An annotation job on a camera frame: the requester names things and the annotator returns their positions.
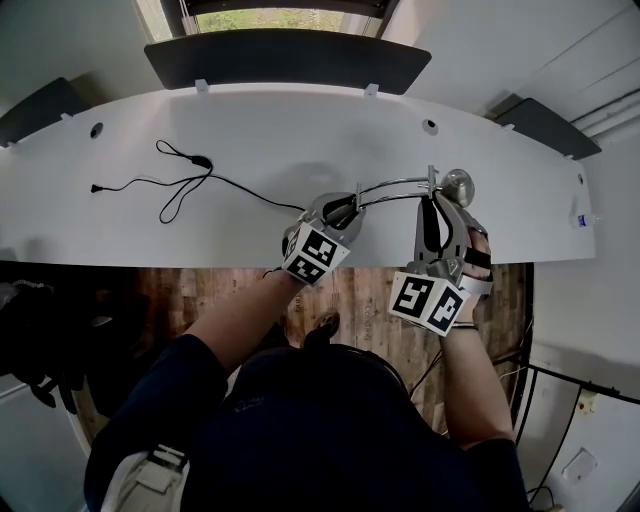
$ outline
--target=wall outlet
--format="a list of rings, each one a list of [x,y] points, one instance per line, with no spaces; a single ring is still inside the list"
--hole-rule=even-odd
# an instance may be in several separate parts
[[[598,461],[596,458],[584,448],[580,448],[578,455],[562,470],[562,476],[565,480],[568,480],[571,485],[576,485],[584,482],[597,467]]]

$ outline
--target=white desk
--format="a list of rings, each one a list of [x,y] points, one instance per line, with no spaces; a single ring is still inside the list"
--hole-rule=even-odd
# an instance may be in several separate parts
[[[437,123],[438,135],[423,131],[426,118]],[[92,140],[98,122],[104,131]],[[572,205],[590,211],[579,163],[442,105],[281,84],[135,96],[0,149],[0,255],[77,265],[279,265],[282,232],[296,212],[225,183],[207,180],[169,225],[157,217],[173,189],[134,184],[124,192],[90,193],[93,183],[118,187],[141,174],[172,181],[203,171],[158,153],[157,139],[210,157],[214,172],[270,199],[304,207],[324,192],[355,191],[358,181],[426,175],[429,164],[443,172],[462,168],[475,181],[469,210],[489,230],[494,262],[595,255],[592,230],[569,224]],[[417,204],[372,207],[344,264],[405,265],[413,255]]]

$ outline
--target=circular hole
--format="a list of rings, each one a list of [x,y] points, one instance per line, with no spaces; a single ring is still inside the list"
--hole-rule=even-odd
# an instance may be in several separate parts
[[[431,119],[425,119],[422,121],[422,129],[429,135],[436,135],[438,133],[438,125]]]
[[[91,135],[92,139],[97,139],[102,133],[103,128],[104,128],[104,125],[102,123],[96,123],[94,127],[91,128],[91,132],[89,132],[89,135]]]

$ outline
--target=spherical knob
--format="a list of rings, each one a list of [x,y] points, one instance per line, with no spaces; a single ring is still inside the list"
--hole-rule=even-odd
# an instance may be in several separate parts
[[[473,201],[473,196],[476,193],[476,186],[473,184],[473,180],[467,171],[462,169],[453,169],[449,171],[442,181],[440,182],[442,187],[442,195],[451,201],[458,203],[463,208],[466,208]]]

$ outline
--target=forearm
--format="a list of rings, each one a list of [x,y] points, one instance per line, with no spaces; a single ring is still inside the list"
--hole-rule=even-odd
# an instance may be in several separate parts
[[[449,436],[463,448],[512,439],[506,396],[476,330],[452,329],[441,341]]]
[[[187,330],[231,374],[255,350],[303,284],[282,270],[216,303]]]

